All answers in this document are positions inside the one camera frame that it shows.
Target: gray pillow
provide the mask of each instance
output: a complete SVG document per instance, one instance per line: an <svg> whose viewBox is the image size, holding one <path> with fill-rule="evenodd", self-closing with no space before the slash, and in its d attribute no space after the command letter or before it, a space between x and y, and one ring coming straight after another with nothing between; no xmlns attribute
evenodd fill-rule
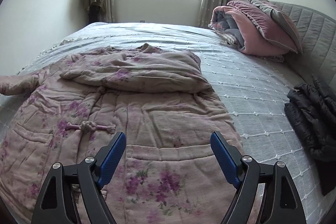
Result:
<svg viewBox="0 0 336 224"><path fill-rule="evenodd" d="M303 54L290 52L285 62L307 83L315 73L336 92L336 20L304 6L272 3L289 15L302 37Z"/></svg>
<svg viewBox="0 0 336 224"><path fill-rule="evenodd" d="M269 3L267 0L248 0L248 2L258 7L261 11L273 19L273 21L275 21L294 41L297 52L299 54L302 53L299 31L286 13L275 5Z"/></svg>

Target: blue gripper pad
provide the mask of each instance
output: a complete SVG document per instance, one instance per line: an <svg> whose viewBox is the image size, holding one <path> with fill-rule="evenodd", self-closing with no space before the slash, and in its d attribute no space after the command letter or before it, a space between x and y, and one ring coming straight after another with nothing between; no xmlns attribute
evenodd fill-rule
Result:
<svg viewBox="0 0 336 224"><path fill-rule="evenodd" d="M237 177L237 166L215 133L211 134L210 146L227 182L238 189L241 182Z"/></svg>
<svg viewBox="0 0 336 224"><path fill-rule="evenodd" d="M100 189L102 189L104 185L110 183L125 148L126 136L122 133L101 164L100 177L97 181L97 185Z"/></svg>

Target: black down jacket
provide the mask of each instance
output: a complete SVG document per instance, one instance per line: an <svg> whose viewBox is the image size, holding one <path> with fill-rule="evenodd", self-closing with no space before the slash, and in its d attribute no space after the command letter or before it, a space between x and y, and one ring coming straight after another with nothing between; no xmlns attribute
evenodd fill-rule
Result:
<svg viewBox="0 0 336 224"><path fill-rule="evenodd" d="M315 159L326 195L336 186L336 95L318 76L313 75L313 82L315 87L300 84L288 93L285 113Z"/></svg>

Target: white bedspread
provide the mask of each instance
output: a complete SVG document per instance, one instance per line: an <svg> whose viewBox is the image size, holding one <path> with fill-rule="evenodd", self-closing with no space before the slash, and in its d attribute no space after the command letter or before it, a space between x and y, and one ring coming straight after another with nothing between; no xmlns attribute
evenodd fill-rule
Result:
<svg viewBox="0 0 336 224"><path fill-rule="evenodd" d="M316 167L284 114L290 87L303 82L285 65L239 53L210 30L152 23L94 23L42 53L21 73L42 68L67 54L107 45L134 48L145 42L173 51L188 49L200 57L202 73L232 115L246 154L267 164L285 162L307 223L319 223L334 202L336 191L322 196ZM0 96L0 140L24 98Z"/></svg>

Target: gray padded headboard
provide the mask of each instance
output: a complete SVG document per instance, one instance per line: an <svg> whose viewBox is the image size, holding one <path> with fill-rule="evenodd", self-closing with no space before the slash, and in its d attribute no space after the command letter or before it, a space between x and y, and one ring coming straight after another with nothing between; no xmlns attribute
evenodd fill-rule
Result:
<svg viewBox="0 0 336 224"><path fill-rule="evenodd" d="M293 20L302 40L303 54L286 54L287 64L306 82L316 73L336 91L336 20L308 7L272 3Z"/></svg>

